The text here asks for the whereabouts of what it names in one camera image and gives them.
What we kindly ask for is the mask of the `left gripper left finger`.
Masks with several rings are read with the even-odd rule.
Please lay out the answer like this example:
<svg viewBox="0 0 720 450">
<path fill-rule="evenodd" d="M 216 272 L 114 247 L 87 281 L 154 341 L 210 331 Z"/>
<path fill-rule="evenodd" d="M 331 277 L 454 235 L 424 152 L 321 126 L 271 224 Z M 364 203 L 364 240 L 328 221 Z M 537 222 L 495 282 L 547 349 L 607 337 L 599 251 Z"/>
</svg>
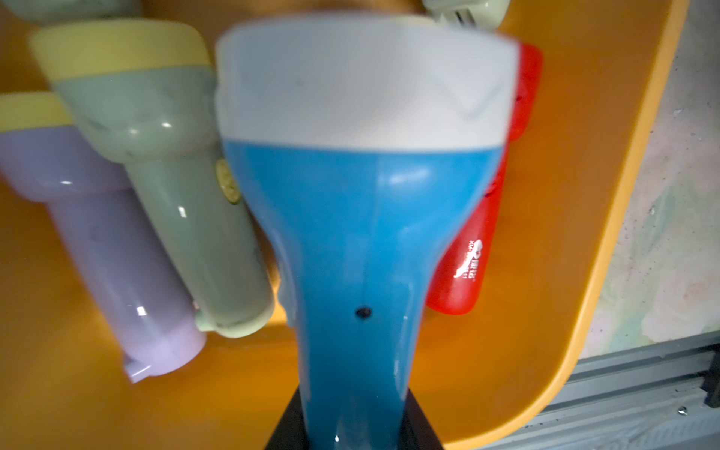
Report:
<svg viewBox="0 0 720 450">
<path fill-rule="evenodd" d="M 303 418 L 300 390 L 294 395 L 270 436 L 265 450 L 308 450 L 309 439 Z"/>
</svg>

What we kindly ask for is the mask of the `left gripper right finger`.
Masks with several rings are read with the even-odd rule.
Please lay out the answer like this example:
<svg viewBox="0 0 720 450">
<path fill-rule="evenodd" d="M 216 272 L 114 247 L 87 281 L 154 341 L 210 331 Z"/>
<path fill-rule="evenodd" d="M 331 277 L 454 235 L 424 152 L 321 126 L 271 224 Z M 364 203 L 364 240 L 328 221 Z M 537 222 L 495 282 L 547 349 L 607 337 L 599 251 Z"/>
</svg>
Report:
<svg viewBox="0 0 720 450">
<path fill-rule="evenodd" d="M 399 450 L 443 449 L 413 392 L 408 391 L 399 433 Z"/>
</svg>

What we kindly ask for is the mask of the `red flashlight plain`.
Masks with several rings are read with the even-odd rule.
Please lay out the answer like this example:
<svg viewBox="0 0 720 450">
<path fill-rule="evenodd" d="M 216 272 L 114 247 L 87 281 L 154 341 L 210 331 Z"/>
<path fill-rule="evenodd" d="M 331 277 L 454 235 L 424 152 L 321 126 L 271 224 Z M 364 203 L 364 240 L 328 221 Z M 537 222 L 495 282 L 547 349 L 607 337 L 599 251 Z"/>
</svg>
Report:
<svg viewBox="0 0 720 450">
<path fill-rule="evenodd" d="M 521 138 L 530 121 L 540 84 L 544 58 L 533 45 L 522 43 L 519 52 L 519 78 L 516 102 L 507 141 Z M 499 170 L 456 239 L 438 264 L 427 293 L 426 306 L 446 315 L 463 315 L 476 304 L 491 255 L 503 196 L 506 161 Z"/>
</svg>

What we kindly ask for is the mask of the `blue flashlight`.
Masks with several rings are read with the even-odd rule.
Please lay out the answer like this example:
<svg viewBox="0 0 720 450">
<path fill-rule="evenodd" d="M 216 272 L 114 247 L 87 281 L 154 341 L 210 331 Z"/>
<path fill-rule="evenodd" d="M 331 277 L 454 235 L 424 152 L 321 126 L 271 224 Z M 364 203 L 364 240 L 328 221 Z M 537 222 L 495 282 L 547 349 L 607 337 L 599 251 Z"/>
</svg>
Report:
<svg viewBox="0 0 720 450">
<path fill-rule="evenodd" d="M 217 42 L 226 158 L 279 264 L 313 449 L 394 449 L 433 273 L 503 157 L 519 43 L 375 13 Z"/>
</svg>

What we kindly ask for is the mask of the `green flashlight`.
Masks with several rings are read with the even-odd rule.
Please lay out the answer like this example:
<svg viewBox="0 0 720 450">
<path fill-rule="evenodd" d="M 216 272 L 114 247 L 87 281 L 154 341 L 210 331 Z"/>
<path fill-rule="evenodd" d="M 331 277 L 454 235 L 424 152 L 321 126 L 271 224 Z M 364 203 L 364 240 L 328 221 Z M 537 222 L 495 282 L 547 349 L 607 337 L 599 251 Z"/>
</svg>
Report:
<svg viewBox="0 0 720 450">
<path fill-rule="evenodd" d="M 427 14 L 439 24 L 496 30 L 509 9 L 510 0 L 423 0 Z"/>
<path fill-rule="evenodd" d="M 216 75 L 192 26 L 146 18 L 51 25 L 30 50 L 82 136 L 122 165 L 195 301 L 196 323 L 229 339 L 262 329 L 274 293 L 227 168 Z"/>
<path fill-rule="evenodd" d="M 3 0 L 2 4 L 24 21 L 42 26 L 144 15 L 142 2 L 135 0 Z"/>
</svg>

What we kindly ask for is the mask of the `purple flashlight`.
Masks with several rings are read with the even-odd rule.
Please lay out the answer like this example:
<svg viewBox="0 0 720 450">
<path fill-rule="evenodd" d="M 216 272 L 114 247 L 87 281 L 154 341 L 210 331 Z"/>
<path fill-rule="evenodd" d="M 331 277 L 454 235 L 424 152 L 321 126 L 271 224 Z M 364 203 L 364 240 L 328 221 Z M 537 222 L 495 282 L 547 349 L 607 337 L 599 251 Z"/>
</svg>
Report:
<svg viewBox="0 0 720 450">
<path fill-rule="evenodd" d="M 1 97 L 1 174 L 47 206 L 115 339 L 131 382 L 191 362 L 206 345 L 191 295 L 125 170 L 86 142 L 49 91 Z"/>
</svg>

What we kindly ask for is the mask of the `yellow plastic storage tray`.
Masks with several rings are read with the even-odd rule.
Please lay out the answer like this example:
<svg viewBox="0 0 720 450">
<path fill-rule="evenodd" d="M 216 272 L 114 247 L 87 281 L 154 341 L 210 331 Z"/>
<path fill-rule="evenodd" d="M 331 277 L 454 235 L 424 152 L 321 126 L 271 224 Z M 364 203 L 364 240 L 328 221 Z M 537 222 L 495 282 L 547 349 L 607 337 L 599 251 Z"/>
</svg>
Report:
<svg viewBox="0 0 720 450">
<path fill-rule="evenodd" d="M 531 122 L 509 151 L 475 309 L 428 312 L 411 388 L 449 449 L 520 429 L 575 367 L 683 29 L 684 1 L 514 1 L 540 48 Z M 1 189 L 1 446 L 261 449 L 298 385 L 294 333 L 211 336 L 132 384 L 41 204 Z"/>
</svg>

